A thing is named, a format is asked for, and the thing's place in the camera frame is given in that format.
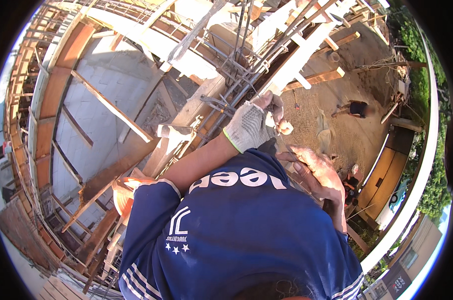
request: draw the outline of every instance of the black shirt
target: black shirt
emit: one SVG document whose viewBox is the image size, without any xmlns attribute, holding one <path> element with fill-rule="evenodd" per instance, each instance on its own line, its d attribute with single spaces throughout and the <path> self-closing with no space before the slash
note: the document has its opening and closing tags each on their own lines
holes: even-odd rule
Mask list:
<svg viewBox="0 0 453 300">
<path fill-rule="evenodd" d="M 352 102 L 350 104 L 350 113 L 352 114 L 358 114 L 360 115 L 360 117 L 362 119 L 366 118 L 365 116 L 365 107 L 367 107 L 367 103 L 365 102 L 361 102 L 361 103 L 358 103 L 358 102 Z"/>
</svg>

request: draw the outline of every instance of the sky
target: sky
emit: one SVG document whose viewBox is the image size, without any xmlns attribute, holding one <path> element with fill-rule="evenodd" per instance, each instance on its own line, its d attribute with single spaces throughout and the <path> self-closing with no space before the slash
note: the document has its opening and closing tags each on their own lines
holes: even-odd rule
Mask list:
<svg viewBox="0 0 453 300">
<path fill-rule="evenodd" d="M 443 247 L 443 243 L 445 242 L 446 231 L 448 227 L 448 221 L 450 220 L 450 205 L 443 209 L 443 212 L 447 214 L 447 218 L 444 222 L 440 223 L 438 226 L 439 231 L 442 233 L 441 238 L 439 239 L 438 245 L 434 249 L 433 253 L 431 254 L 430 258 L 428 259 L 427 263 L 423 267 L 423 269 L 418 273 L 415 279 L 413 279 L 411 285 L 403 292 L 403 294 L 398 297 L 398 300 L 409 300 L 415 296 L 418 289 L 422 286 L 422 283 L 427 278 L 427 275 L 430 273 L 439 253 Z"/>
</svg>

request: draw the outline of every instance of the hair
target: hair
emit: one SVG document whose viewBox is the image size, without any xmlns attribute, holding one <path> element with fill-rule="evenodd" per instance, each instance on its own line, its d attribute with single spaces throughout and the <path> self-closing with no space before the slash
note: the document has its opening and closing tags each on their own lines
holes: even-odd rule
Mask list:
<svg viewBox="0 0 453 300">
<path fill-rule="evenodd" d="M 288 297 L 309 297 L 312 293 L 305 286 L 301 288 L 296 280 L 279 280 L 252 285 L 238 292 L 234 300 L 280 300 Z"/>
</svg>

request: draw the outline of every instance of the building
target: building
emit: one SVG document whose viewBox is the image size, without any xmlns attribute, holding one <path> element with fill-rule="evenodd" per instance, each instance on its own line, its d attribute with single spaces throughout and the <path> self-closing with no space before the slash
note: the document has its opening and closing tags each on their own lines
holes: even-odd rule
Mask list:
<svg viewBox="0 0 453 300">
<path fill-rule="evenodd" d="M 425 266 L 442 233 L 427 216 L 420 217 L 417 225 L 410 232 L 413 237 L 403 241 L 390 261 L 388 272 L 363 292 L 366 299 L 397 299 Z"/>
</svg>

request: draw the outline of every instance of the white stripe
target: white stripe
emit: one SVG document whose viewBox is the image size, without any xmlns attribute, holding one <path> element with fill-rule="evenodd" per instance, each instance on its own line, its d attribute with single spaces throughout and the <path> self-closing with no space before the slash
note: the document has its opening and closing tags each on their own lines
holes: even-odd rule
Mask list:
<svg viewBox="0 0 453 300">
<path fill-rule="evenodd" d="M 140 295 L 140 294 L 134 289 L 134 287 L 130 284 L 130 281 L 128 280 L 127 275 L 125 275 L 125 273 L 123 273 L 122 278 L 123 278 L 123 280 L 125 280 L 125 282 L 127 283 L 127 286 L 128 286 L 128 288 L 130 289 L 130 291 L 131 291 L 135 296 L 137 296 L 138 299 L 143 300 L 143 296 Z"/>
<path fill-rule="evenodd" d="M 146 299 L 148 299 L 148 300 L 157 300 L 153 296 L 148 295 L 148 293 L 146 292 L 145 288 L 136 280 L 136 278 L 134 277 L 134 273 L 129 268 L 127 269 L 127 273 L 130 275 L 130 279 L 135 284 L 135 286 L 140 291 L 142 291 L 142 293 L 145 295 Z"/>
<path fill-rule="evenodd" d="M 152 181 L 152 182 L 142 182 L 135 189 L 133 189 L 133 194 L 135 194 L 135 191 L 142 185 L 152 185 L 152 184 L 156 184 L 156 183 L 168 183 L 173 188 L 173 190 L 176 192 L 178 197 L 180 199 L 182 198 L 182 194 L 180 194 L 180 191 L 176 187 L 175 183 L 173 183 L 173 182 L 171 182 L 171 181 L 169 181 L 168 179 L 165 179 L 165 178 L 159 179 L 157 181 Z"/>
<path fill-rule="evenodd" d="M 357 278 L 351 285 L 345 287 L 345 288 L 343 289 L 343 291 L 334 294 L 334 295 L 331 297 L 331 300 L 333 300 L 333 299 L 336 298 L 336 297 L 342 296 L 346 291 L 348 291 L 349 289 L 353 288 L 353 287 L 360 281 L 360 279 L 362 279 L 362 277 L 363 277 L 363 272 L 360 273 L 360 276 L 358 276 L 358 278 Z"/>
<path fill-rule="evenodd" d="M 173 224 L 175 223 L 175 219 L 178 217 L 179 214 L 182 213 L 182 211 L 188 209 L 188 206 L 185 206 L 183 207 L 182 209 L 180 209 L 174 216 L 173 218 L 171 218 L 170 220 L 170 233 L 168 235 L 172 235 L 173 234 Z"/>
<path fill-rule="evenodd" d="M 145 283 L 146 288 L 149 289 L 153 294 L 155 294 L 156 296 L 158 296 L 158 297 L 161 298 L 162 295 L 160 294 L 160 292 L 157 291 L 156 288 L 154 288 L 153 286 L 151 286 L 151 285 L 146 281 L 145 276 L 143 276 L 143 274 L 140 273 L 140 271 L 138 270 L 136 264 L 133 263 L 131 266 L 133 267 L 133 270 L 135 271 L 135 274 L 138 275 L 138 278 L 139 278 L 141 281 L 143 281 L 143 282 Z"/>
<path fill-rule="evenodd" d="M 175 234 L 188 234 L 188 230 L 180 231 L 180 222 L 185 215 L 188 215 L 191 212 L 192 212 L 191 210 L 187 210 L 186 212 L 182 213 L 178 217 L 178 219 L 176 219 Z"/>
</svg>

